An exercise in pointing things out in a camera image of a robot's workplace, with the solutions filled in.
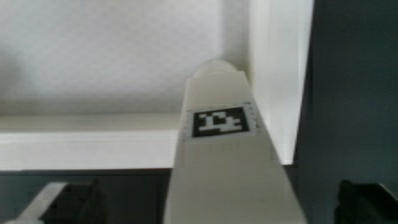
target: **white shelf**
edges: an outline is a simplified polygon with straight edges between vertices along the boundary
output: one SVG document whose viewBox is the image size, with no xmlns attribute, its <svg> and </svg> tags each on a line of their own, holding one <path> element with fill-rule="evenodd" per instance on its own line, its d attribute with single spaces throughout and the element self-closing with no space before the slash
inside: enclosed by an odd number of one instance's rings
<svg viewBox="0 0 398 224">
<path fill-rule="evenodd" d="M 170 168 L 179 114 L 0 117 L 0 170 Z"/>
</svg>

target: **dark background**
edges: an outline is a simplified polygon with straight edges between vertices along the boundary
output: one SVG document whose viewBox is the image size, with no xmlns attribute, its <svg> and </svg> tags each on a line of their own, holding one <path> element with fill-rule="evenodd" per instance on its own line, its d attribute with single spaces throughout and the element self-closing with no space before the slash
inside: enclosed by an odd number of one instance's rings
<svg viewBox="0 0 398 224">
<path fill-rule="evenodd" d="M 337 186 L 398 186 L 398 1 L 317 0 L 294 165 L 310 224 L 332 224 Z M 168 171 L 0 174 L 0 222 L 49 181 L 99 180 L 109 224 L 159 221 Z"/>
</svg>

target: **black object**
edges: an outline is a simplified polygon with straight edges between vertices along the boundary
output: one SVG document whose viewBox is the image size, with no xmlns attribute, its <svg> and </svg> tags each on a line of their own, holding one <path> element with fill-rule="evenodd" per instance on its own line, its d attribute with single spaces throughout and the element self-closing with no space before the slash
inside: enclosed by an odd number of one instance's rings
<svg viewBox="0 0 398 224">
<path fill-rule="evenodd" d="M 221 130 L 221 125 L 227 124 L 237 128 L 230 130 Z M 246 124 L 243 107 L 193 113 L 193 138 L 225 135 L 246 131 L 250 131 L 250 129 Z"/>
<path fill-rule="evenodd" d="M 340 181 L 335 224 L 398 224 L 398 200 L 383 185 Z"/>
<path fill-rule="evenodd" d="M 69 184 L 40 216 L 45 224 L 106 224 L 97 183 Z"/>
</svg>

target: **white wall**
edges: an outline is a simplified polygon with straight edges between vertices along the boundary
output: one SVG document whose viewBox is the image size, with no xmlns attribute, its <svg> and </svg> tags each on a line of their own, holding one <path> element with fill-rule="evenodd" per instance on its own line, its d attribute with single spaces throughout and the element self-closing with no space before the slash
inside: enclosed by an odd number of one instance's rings
<svg viewBox="0 0 398 224">
<path fill-rule="evenodd" d="M 0 113 L 179 111 L 202 62 L 244 67 L 246 0 L 0 0 Z"/>
<path fill-rule="evenodd" d="M 250 83 L 271 142 L 292 162 L 312 0 L 250 1 Z"/>
</svg>

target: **white surface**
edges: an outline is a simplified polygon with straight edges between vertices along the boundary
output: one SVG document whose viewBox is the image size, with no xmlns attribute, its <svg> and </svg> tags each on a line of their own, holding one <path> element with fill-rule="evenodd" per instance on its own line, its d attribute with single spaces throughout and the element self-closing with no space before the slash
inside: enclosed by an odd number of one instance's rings
<svg viewBox="0 0 398 224">
<path fill-rule="evenodd" d="M 236 72 L 234 65 L 223 60 L 209 60 L 198 67 L 193 77 L 211 75 L 220 72 Z"/>
<path fill-rule="evenodd" d="M 250 1 L 250 84 L 284 164 L 292 162 L 310 18 L 312 0 Z"/>
<path fill-rule="evenodd" d="M 179 112 L 200 63 L 244 67 L 246 0 L 0 0 L 0 114 Z"/>
<path fill-rule="evenodd" d="M 0 170 L 170 168 L 179 114 L 0 117 Z"/>
<path fill-rule="evenodd" d="M 239 73 L 193 78 L 180 120 L 189 119 L 186 111 L 246 102 L 255 107 Z M 191 130 L 180 128 L 165 224 L 305 223 L 259 114 L 255 119 L 259 132 L 250 136 L 191 140 L 182 138 Z"/>
</svg>

